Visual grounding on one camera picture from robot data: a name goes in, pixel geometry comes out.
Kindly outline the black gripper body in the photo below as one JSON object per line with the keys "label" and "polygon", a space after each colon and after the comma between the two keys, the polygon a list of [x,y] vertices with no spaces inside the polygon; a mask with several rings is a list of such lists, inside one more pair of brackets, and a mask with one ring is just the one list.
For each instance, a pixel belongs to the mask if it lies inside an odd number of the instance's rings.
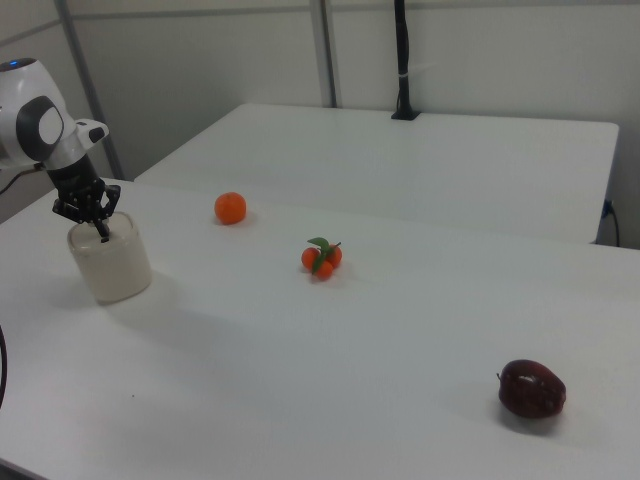
{"label": "black gripper body", "polygon": [[48,170],[47,173],[57,191],[56,199],[71,203],[84,202],[89,197],[95,200],[103,198],[105,182],[98,176],[88,155],[70,166]]}

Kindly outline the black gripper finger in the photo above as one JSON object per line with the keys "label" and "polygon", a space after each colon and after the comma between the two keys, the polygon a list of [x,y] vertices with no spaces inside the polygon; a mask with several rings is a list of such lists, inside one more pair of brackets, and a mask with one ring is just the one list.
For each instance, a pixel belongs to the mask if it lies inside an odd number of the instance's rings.
{"label": "black gripper finger", "polygon": [[101,220],[106,220],[113,215],[120,196],[121,187],[119,185],[106,185],[104,187],[103,198],[99,202]]}
{"label": "black gripper finger", "polygon": [[54,201],[52,211],[77,224],[88,223],[97,230],[102,243],[110,238],[110,230],[106,221],[111,217],[111,202],[105,205],[100,200],[89,197],[86,201],[66,202],[61,198]]}

